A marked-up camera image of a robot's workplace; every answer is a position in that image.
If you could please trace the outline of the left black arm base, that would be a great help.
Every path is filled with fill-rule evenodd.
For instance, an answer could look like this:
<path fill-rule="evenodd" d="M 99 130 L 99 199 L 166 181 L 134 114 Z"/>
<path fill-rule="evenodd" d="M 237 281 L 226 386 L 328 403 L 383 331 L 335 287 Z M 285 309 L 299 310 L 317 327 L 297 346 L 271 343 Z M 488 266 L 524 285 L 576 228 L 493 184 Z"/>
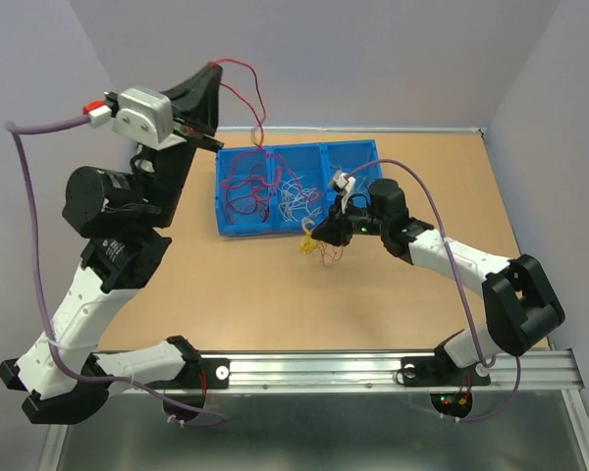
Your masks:
<path fill-rule="evenodd" d="M 206 405 L 207 394 L 229 387 L 230 360 L 225 357 L 202 357 L 185 366 L 173 380 L 159 380 L 147 385 L 159 391 L 177 391 L 174 400 L 196 408 Z"/>

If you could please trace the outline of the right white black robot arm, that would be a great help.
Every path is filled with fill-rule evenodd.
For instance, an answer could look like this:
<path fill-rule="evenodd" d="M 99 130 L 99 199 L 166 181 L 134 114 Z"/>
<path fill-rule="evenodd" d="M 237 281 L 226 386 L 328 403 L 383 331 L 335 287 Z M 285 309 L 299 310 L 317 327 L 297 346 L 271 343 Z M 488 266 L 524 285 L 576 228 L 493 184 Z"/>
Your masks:
<path fill-rule="evenodd" d="M 396 374 L 399 384 L 452 386 L 473 374 L 481 360 L 501 353 L 520 357 L 564 322 L 562 306 L 536 258 L 506 258 L 444 236 L 410 216 L 394 180 L 373 181 L 368 203 L 358 207 L 352 201 L 354 184 L 348 174 L 335 173 L 337 197 L 312 231 L 313 239 L 344 247 L 355 235 L 378 236 L 392 256 L 454 280 L 461 292 L 471 290 L 484 303 L 483 324 L 471 323 L 437 345 L 432 355 L 404 362 Z"/>

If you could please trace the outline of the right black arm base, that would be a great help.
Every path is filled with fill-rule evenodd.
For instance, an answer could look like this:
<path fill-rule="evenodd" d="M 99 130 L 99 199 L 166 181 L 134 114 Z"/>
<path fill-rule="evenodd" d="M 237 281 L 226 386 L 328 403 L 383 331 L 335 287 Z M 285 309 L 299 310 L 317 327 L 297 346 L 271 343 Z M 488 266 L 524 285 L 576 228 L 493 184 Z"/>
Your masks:
<path fill-rule="evenodd" d="M 403 360 L 396 382 L 407 388 L 430 388 L 434 409 L 443 416 L 466 418 L 473 406 L 473 389 L 491 385 L 489 375 L 481 376 L 474 366 L 458 368 L 442 356 L 412 356 Z"/>

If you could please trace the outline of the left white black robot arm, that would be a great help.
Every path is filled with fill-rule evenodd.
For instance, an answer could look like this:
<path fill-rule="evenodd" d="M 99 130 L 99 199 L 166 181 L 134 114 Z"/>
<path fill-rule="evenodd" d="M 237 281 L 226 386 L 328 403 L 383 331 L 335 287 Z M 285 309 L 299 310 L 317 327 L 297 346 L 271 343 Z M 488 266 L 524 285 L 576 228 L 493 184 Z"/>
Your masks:
<path fill-rule="evenodd" d="M 35 343 L 0 364 L 4 385 L 26 394 L 22 409 L 31 423 L 76 425 L 130 389 L 160 399 L 168 420 L 183 427 L 223 422 L 206 399 L 209 391 L 228 386 L 227 359 L 204 358 L 181 336 L 124 352 L 98 347 L 170 247 L 163 230 L 173 221 L 196 151 L 222 148 L 215 137 L 221 79 L 222 68 L 212 62 L 165 91 L 106 92 L 66 121 L 6 124 L 14 141 L 110 125 L 136 146 L 127 171 L 82 166 L 67 181 L 62 215 L 85 240 L 80 262 L 59 307 L 42 313 Z"/>

